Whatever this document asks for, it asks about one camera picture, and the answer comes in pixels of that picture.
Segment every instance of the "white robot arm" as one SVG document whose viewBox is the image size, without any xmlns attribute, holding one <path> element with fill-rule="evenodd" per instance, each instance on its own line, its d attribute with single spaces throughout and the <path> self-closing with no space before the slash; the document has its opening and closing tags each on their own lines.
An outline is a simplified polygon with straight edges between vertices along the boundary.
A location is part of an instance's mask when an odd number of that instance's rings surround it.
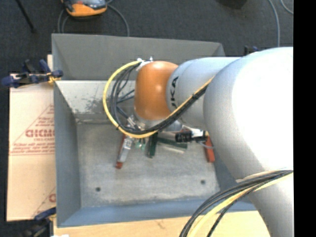
<svg viewBox="0 0 316 237">
<path fill-rule="evenodd" d="M 210 79 L 205 94 L 178 121 L 208 131 L 235 179 L 293 169 L 292 47 L 200 58 L 179 66 L 150 62 L 136 79 L 136 119 L 144 130 L 160 123 Z M 251 194 L 250 200 L 271 236 L 294 236 L 293 178 Z"/>
</svg>

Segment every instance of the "black cable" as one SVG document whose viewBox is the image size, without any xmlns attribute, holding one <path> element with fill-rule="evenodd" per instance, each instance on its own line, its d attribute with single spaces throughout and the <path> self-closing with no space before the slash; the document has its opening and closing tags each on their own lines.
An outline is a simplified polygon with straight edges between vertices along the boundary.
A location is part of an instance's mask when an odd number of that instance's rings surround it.
<svg viewBox="0 0 316 237">
<path fill-rule="evenodd" d="M 118 100 L 118 101 L 117 101 L 117 104 L 122 103 L 122 102 L 125 102 L 125 101 L 127 101 L 127 100 L 129 100 L 129 99 L 132 99 L 132 98 L 134 98 L 134 95 L 133 95 L 133 96 L 130 96 L 130 97 L 126 97 L 126 98 L 123 98 L 123 99 Z"/>
<path fill-rule="evenodd" d="M 135 66 L 132 66 L 130 68 L 127 68 L 124 72 L 122 72 L 122 74 L 118 77 L 118 79 L 116 80 L 116 83 L 112 89 L 111 92 L 111 97 L 110 97 L 110 110 L 111 110 L 111 115 L 113 116 L 113 118 L 115 119 L 115 121 L 119 124 L 119 126 L 121 128 L 123 128 L 125 131 L 128 131 L 129 133 L 133 133 L 133 134 L 137 134 L 137 135 L 142 135 L 142 134 L 146 134 L 148 132 L 152 132 L 152 131 L 156 131 L 156 130 L 162 130 L 168 126 L 170 126 L 172 123 L 174 123 L 198 98 L 200 98 L 207 89 L 207 85 L 201 89 L 197 94 L 194 95 L 193 98 L 191 98 L 183 107 L 181 107 L 177 112 L 175 112 L 172 116 L 168 117 L 166 120 L 160 122 L 159 124 L 145 129 L 145 130 L 138 130 L 135 129 L 133 127 L 127 127 L 125 126 L 119 119 L 118 115 L 117 115 L 117 110 L 116 110 L 116 105 L 117 105 L 117 101 L 118 101 L 118 94 L 121 91 L 120 89 L 120 84 L 121 81 L 123 80 L 123 78 L 125 78 L 125 76 L 129 76 L 129 74 L 131 73 L 132 70 L 134 70 L 135 68 L 138 67 L 139 64 L 136 64 Z"/>
<path fill-rule="evenodd" d="M 219 222 L 221 221 L 221 219 L 224 217 L 225 213 L 234 205 L 236 204 L 239 200 L 241 200 L 242 198 L 244 198 L 246 195 L 252 193 L 253 191 L 255 191 L 257 188 L 259 188 L 262 185 L 258 185 L 254 188 L 252 188 L 251 190 L 249 190 L 248 192 L 246 192 L 245 194 L 243 194 L 242 196 L 240 196 L 238 199 L 236 199 L 234 202 L 232 202 L 231 204 L 229 204 L 228 206 L 226 206 L 223 211 L 221 212 L 221 214 L 218 216 L 218 218 L 216 219 L 215 223 L 213 224 L 212 228 L 210 229 L 210 231 L 208 232 L 206 237 L 211 237 L 211 235 L 214 233 L 216 227 L 218 226 Z"/>
<path fill-rule="evenodd" d="M 127 97 L 128 95 L 130 95 L 131 93 L 133 93 L 135 91 L 135 89 L 132 89 L 131 91 L 129 91 L 128 93 L 126 93 L 125 95 L 121 96 L 119 99 L 123 100 L 125 97 Z"/>
<path fill-rule="evenodd" d="M 254 185 L 259 185 L 262 182 L 271 181 L 276 178 L 283 177 L 285 175 L 288 175 L 292 173 L 293 170 L 278 170 L 274 171 L 272 173 L 264 174 L 259 177 L 254 177 L 251 179 L 247 179 L 236 186 L 229 188 L 223 192 L 219 192 L 210 198 L 208 198 L 192 215 L 192 217 L 187 221 L 186 225 L 184 226 L 183 230 L 180 233 L 180 237 L 186 237 L 187 234 L 190 231 L 190 228 L 194 221 L 197 219 L 198 216 L 200 216 L 204 211 L 206 211 L 209 207 L 212 205 L 222 201 L 223 199 L 229 198 L 238 192 L 244 191 L 245 189 L 251 188 Z"/>
</svg>

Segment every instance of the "orange device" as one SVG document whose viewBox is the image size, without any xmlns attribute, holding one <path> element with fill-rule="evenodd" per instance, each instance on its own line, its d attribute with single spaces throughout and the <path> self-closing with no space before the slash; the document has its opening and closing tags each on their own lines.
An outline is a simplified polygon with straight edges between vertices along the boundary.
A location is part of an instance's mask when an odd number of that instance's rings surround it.
<svg viewBox="0 0 316 237">
<path fill-rule="evenodd" d="M 61 0 L 66 11 L 73 17 L 91 17 L 107 10 L 105 0 Z"/>
<path fill-rule="evenodd" d="M 177 64 L 153 61 L 142 67 L 136 78 L 134 110 L 146 120 L 165 119 L 170 110 L 166 102 L 166 87 Z"/>
</svg>

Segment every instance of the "gray box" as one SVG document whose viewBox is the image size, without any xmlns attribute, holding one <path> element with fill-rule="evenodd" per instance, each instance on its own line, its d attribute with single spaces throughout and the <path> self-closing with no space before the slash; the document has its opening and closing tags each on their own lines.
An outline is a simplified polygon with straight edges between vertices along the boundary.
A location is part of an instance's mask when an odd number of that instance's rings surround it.
<svg viewBox="0 0 316 237">
<path fill-rule="evenodd" d="M 102 95 L 123 64 L 224 56 L 221 44 L 53 34 L 52 54 L 53 70 L 64 72 L 54 87 L 58 227 L 189 216 L 220 190 L 215 166 L 197 143 L 184 153 L 158 144 L 154 158 L 134 148 L 116 169 L 122 134 L 107 120 Z"/>
</svg>

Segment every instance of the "blue clamp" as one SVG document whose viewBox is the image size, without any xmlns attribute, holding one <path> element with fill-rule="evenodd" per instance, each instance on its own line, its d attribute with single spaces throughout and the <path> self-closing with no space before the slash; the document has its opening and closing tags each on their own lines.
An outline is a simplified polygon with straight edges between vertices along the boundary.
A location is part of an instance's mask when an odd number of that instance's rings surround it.
<svg viewBox="0 0 316 237">
<path fill-rule="evenodd" d="M 2 78 L 1 83 L 3 86 L 18 88 L 21 86 L 49 82 L 60 79 L 64 73 L 61 70 L 51 71 L 45 60 L 39 61 L 40 71 L 36 71 L 30 60 L 26 60 L 22 66 L 22 73 L 15 76 L 7 76 Z"/>
</svg>

